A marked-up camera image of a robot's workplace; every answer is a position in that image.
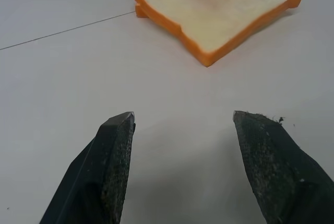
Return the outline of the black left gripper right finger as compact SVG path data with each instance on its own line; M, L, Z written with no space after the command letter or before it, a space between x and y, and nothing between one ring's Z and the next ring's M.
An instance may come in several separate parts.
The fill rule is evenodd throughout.
M333 180L279 122L233 114L245 172L266 223L333 223Z

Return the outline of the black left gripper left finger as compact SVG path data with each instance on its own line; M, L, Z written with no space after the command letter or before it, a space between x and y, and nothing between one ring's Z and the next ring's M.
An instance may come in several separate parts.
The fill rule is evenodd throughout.
M41 223L120 223L135 127L133 112L99 127L69 165Z

